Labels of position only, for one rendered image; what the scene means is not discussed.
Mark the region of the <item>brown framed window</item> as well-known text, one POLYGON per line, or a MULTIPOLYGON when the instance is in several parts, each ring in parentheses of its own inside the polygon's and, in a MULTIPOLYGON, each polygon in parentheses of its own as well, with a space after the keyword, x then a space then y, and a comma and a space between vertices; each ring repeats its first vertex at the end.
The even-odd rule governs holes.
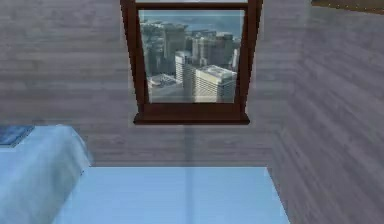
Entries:
POLYGON ((263 0, 245 2, 138 2, 120 0, 138 112, 136 125, 247 125, 247 96, 263 0), (144 66, 139 12, 152 10, 242 10, 245 12, 235 97, 232 103, 151 103, 144 66))

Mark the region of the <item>pale blue bed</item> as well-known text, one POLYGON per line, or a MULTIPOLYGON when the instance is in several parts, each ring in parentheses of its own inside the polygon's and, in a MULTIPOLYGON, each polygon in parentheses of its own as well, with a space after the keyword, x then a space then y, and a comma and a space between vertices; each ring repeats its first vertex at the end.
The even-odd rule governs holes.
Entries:
POLYGON ((0 224, 52 224, 91 165, 71 126, 34 126, 15 147, 0 147, 0 224))

